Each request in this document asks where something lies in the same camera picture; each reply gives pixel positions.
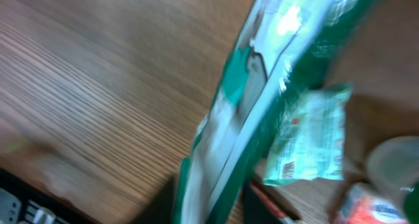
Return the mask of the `red stick sachet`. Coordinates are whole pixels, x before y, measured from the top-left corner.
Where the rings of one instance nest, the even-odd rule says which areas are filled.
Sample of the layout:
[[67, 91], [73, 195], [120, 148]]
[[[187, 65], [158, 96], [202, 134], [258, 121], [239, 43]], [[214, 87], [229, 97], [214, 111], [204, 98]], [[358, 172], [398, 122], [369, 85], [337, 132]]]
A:
[[296, 224], [272, 198], [256, 183], [251, 182], [247, 191], [246, 223]]

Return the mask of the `green lid glass jar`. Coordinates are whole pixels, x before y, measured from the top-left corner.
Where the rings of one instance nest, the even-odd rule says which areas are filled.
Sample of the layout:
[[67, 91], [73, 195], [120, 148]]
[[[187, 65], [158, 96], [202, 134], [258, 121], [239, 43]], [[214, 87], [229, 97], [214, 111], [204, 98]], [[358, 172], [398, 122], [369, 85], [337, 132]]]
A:
[[366, 170], [371, 183], [403, 212], [409, 223], [417, 223], [418, 137], [383, 141], [369, 155]]

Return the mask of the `teal tissue packet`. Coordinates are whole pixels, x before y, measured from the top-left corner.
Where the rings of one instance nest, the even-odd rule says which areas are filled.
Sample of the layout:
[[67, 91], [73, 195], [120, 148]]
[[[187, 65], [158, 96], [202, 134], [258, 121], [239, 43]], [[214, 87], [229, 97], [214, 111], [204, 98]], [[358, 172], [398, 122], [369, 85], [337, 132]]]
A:
[[341, 83], [309, 90], [288, 107], [268, 153], [265, 185], [342, 179], [345, 106], [351, 95], [352, 85]]

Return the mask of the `green packaged goods bag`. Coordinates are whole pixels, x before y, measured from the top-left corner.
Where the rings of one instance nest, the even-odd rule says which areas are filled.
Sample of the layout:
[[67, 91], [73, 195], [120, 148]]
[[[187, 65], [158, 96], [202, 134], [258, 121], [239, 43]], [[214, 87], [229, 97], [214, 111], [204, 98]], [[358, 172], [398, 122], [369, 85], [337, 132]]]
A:
[[181, 164], [173, 223], [224, 223], [244, 181], [376, 0], [254, 0]]

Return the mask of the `red carton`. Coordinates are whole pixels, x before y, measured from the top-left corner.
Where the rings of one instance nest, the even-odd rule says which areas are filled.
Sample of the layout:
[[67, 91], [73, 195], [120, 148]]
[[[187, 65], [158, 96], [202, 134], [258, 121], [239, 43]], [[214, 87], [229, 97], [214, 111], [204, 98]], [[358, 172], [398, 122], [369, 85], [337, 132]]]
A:
[[368, 183], [347, 192], [334, 224], [409, 224], [405, 216]]

